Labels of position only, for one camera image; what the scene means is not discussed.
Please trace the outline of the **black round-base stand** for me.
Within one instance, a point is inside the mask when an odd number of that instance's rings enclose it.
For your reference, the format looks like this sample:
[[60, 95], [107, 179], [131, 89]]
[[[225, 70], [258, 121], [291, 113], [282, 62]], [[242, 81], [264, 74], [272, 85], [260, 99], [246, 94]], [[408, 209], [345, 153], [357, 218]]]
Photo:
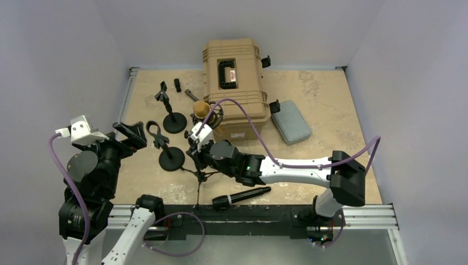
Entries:
[[154, 138], [154, 147], [162, 150], [158, 158], [161, 168], [168, 172], [181, 169], [185, 163], [184, 152], [177, 147], [168, 146], [169, 138], [161, 134], [161, 128], [155, 121], [149, 120], [146, 130]]
[[160, 91], [155, 95], [155, 99], [158, 102], [162, 102], [168, 115], [163, 120], [163, 127], [166, 132], [170, 134], [177, 134], [182, 132], [187, 126], [186, 117], [179, 112], [173, 112], [172, 106], [169, 102], [169, 96], [167, 95], [167, 85], [165, 81], [160, 83]]

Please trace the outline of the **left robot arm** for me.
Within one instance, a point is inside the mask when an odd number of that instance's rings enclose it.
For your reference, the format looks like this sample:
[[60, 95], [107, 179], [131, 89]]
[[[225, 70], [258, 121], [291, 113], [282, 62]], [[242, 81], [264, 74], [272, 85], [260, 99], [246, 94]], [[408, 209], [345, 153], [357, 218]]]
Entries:
[[143, 123], [115, 123], [104, 134], [85, 116], [56, 131], [69, 137], [79, 153], [67, 165], [59, 165], [67, 185], [59, 210], [59, 233], [67, 252], [67, 264], [129, 264], [151, 226], [164, 220], [163, 200], [144, 194], [131, 207], [127, 226], [107, 255], [103, 243], [113, 209], [121, 161], [147, 146]]

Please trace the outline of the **gold microphone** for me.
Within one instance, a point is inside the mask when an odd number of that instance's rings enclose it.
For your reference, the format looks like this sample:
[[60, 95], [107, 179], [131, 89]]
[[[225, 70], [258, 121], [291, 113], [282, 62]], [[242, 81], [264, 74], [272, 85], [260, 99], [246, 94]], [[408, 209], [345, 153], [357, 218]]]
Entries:
[[198, 100], [193, 104], [193, 113], [190, 115], [192, 118], [193, 125], [198, 122], [203, 122], [208, 116], [207, 125], [214, 131], [215, 136], [222, 136], [223, 131], [221, 123], [224, 117], [224, 111], [222, 106], [218, 105], [214, 107], [215, 102], [205, 102]]

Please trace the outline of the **black round-base stand front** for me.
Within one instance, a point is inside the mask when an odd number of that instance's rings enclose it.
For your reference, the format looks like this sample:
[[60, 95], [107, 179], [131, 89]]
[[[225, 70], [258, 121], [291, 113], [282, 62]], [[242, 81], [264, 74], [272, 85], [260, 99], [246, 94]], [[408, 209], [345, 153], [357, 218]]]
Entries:
[[168, 172], [181, 169], [185, 163], [184, 152], [177, 147], [168, 146], [169, 138], [161, 134], [161, 128], [155, 121], [149, 120], [146, 130], [154, 138], [154, 147], [162, 150], [158, 158], [161, 168]]

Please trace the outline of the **tan plastic tool case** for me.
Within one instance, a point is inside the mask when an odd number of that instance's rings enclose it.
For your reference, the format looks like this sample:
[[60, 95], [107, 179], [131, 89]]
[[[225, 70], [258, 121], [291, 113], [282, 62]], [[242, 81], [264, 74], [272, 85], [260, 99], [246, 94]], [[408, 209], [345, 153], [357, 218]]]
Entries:
[[204, 96], [222, 101], [222, 121], [215, 140], [255, 140], [270, 119], [263, 89], [263, 65], [251, 38], [210, 40], [203, 48]]

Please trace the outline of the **black microphone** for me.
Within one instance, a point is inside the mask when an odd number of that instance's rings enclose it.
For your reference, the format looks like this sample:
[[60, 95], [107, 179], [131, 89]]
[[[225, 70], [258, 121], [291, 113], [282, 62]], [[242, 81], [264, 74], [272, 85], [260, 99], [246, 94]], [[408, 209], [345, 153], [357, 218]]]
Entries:
[[254, 197], [261, 196], [265, 193], [269, 193], [271, 190], [272, 190], [271, 187], [260, 187], [260, 188], [245, 190], [245, 191], [238, 192], [235, 194], [222, 195], [212, 200], [212, 207], [215, 210], [227, 209], [234, 203], [238, 203], [244, 200], [248, 200]]

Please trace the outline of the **black tripod mic stand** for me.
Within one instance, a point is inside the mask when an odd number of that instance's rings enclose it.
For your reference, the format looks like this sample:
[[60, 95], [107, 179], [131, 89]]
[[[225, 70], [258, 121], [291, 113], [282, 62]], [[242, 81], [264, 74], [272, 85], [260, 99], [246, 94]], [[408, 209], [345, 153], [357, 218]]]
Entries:
[[200, 197], [200, 186], [201, 186], [202, 182], [206, 182], [207, 179], [210, 176], [212, 176], [213, 174], [216, 174], [217, 172], [209, 172], [209, 173], [203, 172], [202, 169], [206, 168], [206, 166], [202, 167], [201, 160], [198, 159], [198, 158], [195, 158], [194, 155], [188, 155], [188, 156], [194, 161], [196, 171], [191, 171], [191, 170], [185, 169], [183, 167], [182, 167], [182, 170], [190, 172], [190, 173], [194, 174], [197, 177], [198, 188], [197, 188], [197, 201], [196, 201], [195, 208], [198, 209], [199, 205], [200, 205], [199, 204], [199, 197]]

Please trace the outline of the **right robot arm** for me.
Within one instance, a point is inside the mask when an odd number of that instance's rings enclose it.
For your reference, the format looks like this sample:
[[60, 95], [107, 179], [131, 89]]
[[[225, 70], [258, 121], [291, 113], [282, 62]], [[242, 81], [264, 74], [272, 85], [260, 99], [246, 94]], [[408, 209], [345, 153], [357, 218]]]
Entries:
[[210, 140], [190, 152], [200, 168], [207, 166], [254, 187], [274, 183], [300, 183], [324, 187], [313, 200], [311, 220], [324, 224], [343, 206], [365, 205], [366, 168], [355, 157], [333, 151], [330, 157], [312, 160], [282, 160], [242, 153], [230, 142]]

